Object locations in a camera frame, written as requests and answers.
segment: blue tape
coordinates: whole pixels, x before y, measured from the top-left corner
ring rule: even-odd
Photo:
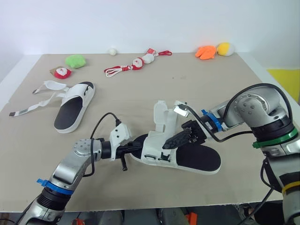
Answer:
[[[203,115],[207,115],[209,118],[211,118],[211,120],[215,123],[218,132],[222,131],[222,125],[214,114],[205,111],[205,109],[202,109],[201,112],[203,113]]]
[[[73,192],[74,192],[74,191],[71,191],[71,190],[66,190],[66,189],[63,189],[61,187],[58,187],[58,186],[52,184],[48,180],[38,179],[37,183],[41,184],[43,187],[48,187],[48,188],[52,189],[53,191],[56,191],[56,192],[59,192],[59,193],[65,194],[65,195],[72,195]]]

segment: yellow plush toy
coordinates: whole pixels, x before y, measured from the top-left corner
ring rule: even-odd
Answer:
[[[228,42],[223,42],[217,47],[217,53],[223,56],[230,56],[234,53],[234,46]]]

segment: black cable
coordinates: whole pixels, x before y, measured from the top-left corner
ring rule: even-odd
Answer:
[[[101,121],[102,121],[107,115],[112,115],[112,116],[116,119],[116,121],[117,121],[117,120],[119,121],[118,117],[117,117],[115,114],[113,114],[112,112],[108,112],[108,113],[104,114],[104,115],[99,119],[97,125],[95,126],[95,128],[94,128],[94,130],[93,130],[93,132],[92,132],[92,134],[91,134],[91,136],[90,136],[90,139],[92,139],[92,137],[94,136],[94,133],[95,133],[96,129],[98,128],[99,124],[101,123]]]
[[[250,217],[252,217],[262,206],[263,204],[267,201],[267,199],[269,198],[269,196],[272,194],[273,192],[273,188],[271,188],[268,193],[266,194],[266,196],[263,198],[263,200],[259,203],[259,205],[253,210],[253,212],[251,212],[246,218],[244,218],[242,221],[240,221],[237,225],[241,225],[243,224],[246,220],[250,219]]]
[[[280,95],[281,97],[283,98],[285,104],[286,104],[286,107],[287,107],[287,111],[288,111],[288,114],[289,114],[289,118],[291,121],[293,121],[293,113],[292,113],[292,108],[291,108],[291,105],[290,105],[290,102],[289,100],[287,99],[286,95],[284,94],[284,92],[279,88],[277,87],[276,85],[273,85],[273,84],[270,84],[270,83],[258,83],[258,84],[254,84],[254,85],[251,85],[247,88],[244,88],[243,90],[239,91],[236,95],[234,95],[230,100],[229,102],[227,103],[226,105],[226,108],[225,108],[225,111],[224,111],[224,114],[223,114],[223,118],[225,119],[225,117],[227,116],[228,114],[228,110],[229,110],[229,107],[230,105],[232,104],[232,102],[240,95],[242,94],[243,92],[247,91],[247,90],[250,90],[250,89],[253,89],[253,88],[257,88],[257,87],[269,87],[269,88],[274,88]]]
[[[81,214],[81,212],[80,212],[80,213],[78,213],[78,215],[77,215],[76,219],[78,219],[78,218],[79,218],[80,214]]]
[[[91,166],[92,166],[92,172],[89,174],[83,175],[83,177],[90,177],[95,172],[95,162],[94,162],[94,138],[91,138],[90,140],[90,160],[91,160]]]
[[[264,177],[263,177],[263,171],[264,171],[264,162],[265,162],[265,159],[262,161],[262,167],[261,167],[261,180],[262,180],[262,182],[265,184],[265,185],[267,185],[268,187],[270,187],[270,188],[273,188],[270,184],[268,184],[267,182],[266,182],[266,180],[264,179]]]
[[[9,221],[9,222],[11,222],[11,223],[15,223],[13,220],[11,220],[11,219],[5,219],[5,218],[0,218],[0,220],[5,220],[5,221]]]
[[[94,130],[93,130],[93,132],[92,132],[92,134],[90,135],[90,139],[91,139],[91,142],[90,142],[90,160],[91,160],[92,171],[91,171],[89,174],[83,175],[83,177],[90,177],[90,176],[93,175],[94,172],[95,172],[94,149],[93,149],[93,147],[94,147],[94,138],[93,138],[93,136],[94,136],[95,131],[96,131],[96,129],[98,128],[99,124],[101,123],[101,121],[102,121],[107,115],[112,115],[112,116],[116,119],[116,126],[118,126],[118,125],[121,123],[121,121],[118,119],[118,117],[117,117],[114,113],[112,113],[112,112],[108,112],[108,113],[104,114],[104,115],[99,119],[98,123],[96,124],[96,126],[95,126],[95,128],[94,128]]]
[[[214,133],[207,127],[207,125],[201,121],[201,118],[199,117],[199,115],[191,108],[189,107],[188,105],[184,105],[184,104],[181,104],[178,106],[180,109],[183,109],[183,110],[189,110],[193,116],[195,116],[195,118],[201,123],[201,125],[207,130],[207,132],[210,134],[210,136],[216,141],[216,142],[224,142],[232,137],[235,137],[235,136],[238,136],[238,135],[243,135],[243,134],[252,134],[253,132],[251,130],[249,131],[242,131],[242,132],[237,132],[235,134],[232,134],[232,135],[229,135],[223,139],[218,139]]]

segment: tabletop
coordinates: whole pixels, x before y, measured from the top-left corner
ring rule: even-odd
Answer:
[[[234,54],[199,60],[192,53],[159,56],[141,70],[106,78],[103,70],[130,64],[141,54],[84,54],[86,66],[73,69],[66,80],[52,76],[50,69],[64,66],[66,54],[46,54],[35,64],[0,112],[0,211],[22,211],[42,190],[38,178],[48,179],[73,144],[88,138],[98,119],[115,113],[130,128],[133,139],[155,129],[153,106],[165,100],[171,108],[175,100],[194,109],[207,109],[230,99],[239,90],[260,83],[247,64]],[[50,97],[51,91],[33,95],[43,81],[54,80],[72,86],[90,81],[96,87],[81,124],[72,133],[59,134],[53,126],[60,100],[47,107],[10,118],[10,112],[27,108]],[[109,137],[114,120],[104,120],[95,137]],[[219,134],[220,138],[249,130],[241,125]],[[260,180],[263,155],[253,149],[253,135],[241,135],[224,143],[208,140],[204,145],[221,156],[217,174],[201,175],[172,168],[150,166],[126,156],[128,171],[121,162],[101,160],[91,177],[83,178],[67,211],[145,209],[257,202],[268,191]],[[281,199],[273,193],[270,199]]]

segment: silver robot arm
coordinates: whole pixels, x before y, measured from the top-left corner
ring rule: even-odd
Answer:
[[[75,143],[71,152],[58,164],[49,180],[38,179],[44,186],[42,193],[25,209],[17,225],[56,224],[62,217],[65,206],[81,179],[93,174],[86,174],[87,167],[101,158],[111,161],[120,158],[123,170],[127,170],[124,154],[141,150],[142,145],[127,142],[130,131],[123,123],[110,134],[110,141],[104,139],[81,139]]]
[[[280,106],[279,94],[287,103],[289,116]],[[215,133],[246,123],[251,131],[244,134],[253,133],[257,140],[253,147],[260,148],[266,156],[263,168],[270,186],[283,193],[285,222],[300,220],[300,135],[293,125],[292,111],[282,90],[271,84],[250,86],[208,112],[202,110],[202,117],[186,103],[179,104],[174,111],[186,117],[192,113],[206,134],[218,142],[228,137],[220,140]]]

